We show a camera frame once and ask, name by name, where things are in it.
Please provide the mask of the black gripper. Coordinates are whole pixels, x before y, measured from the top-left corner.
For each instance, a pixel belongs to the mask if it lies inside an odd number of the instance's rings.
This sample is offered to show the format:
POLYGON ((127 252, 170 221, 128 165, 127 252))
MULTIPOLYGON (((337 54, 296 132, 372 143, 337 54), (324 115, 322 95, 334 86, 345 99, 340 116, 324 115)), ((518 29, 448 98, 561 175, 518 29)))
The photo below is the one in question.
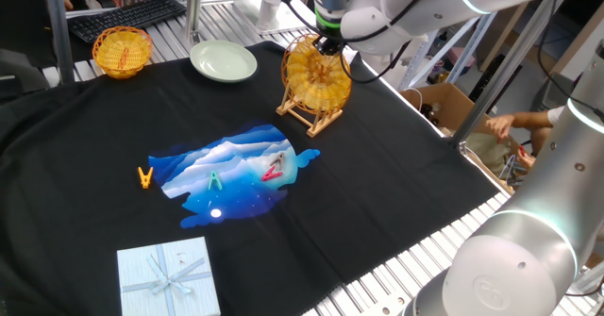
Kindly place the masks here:
POLYGON ((335 56, 347 45, 347 41, 342 37, 339 28, 319 25, 316 28, 318 37, 313 41, 315 48, 321 48, 321 54, 325 56, 335 56))

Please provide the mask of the bystander bare hand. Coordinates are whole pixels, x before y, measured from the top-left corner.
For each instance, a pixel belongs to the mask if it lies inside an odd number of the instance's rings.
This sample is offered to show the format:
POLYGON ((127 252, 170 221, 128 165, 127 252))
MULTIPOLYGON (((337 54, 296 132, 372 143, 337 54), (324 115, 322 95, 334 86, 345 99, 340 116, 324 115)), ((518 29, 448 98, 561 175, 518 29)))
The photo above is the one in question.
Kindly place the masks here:
POLYGON ((509 136, 514 120, 515 118, 511 114, 497 116, 487 120, 486 126, 501 141, 509 136))

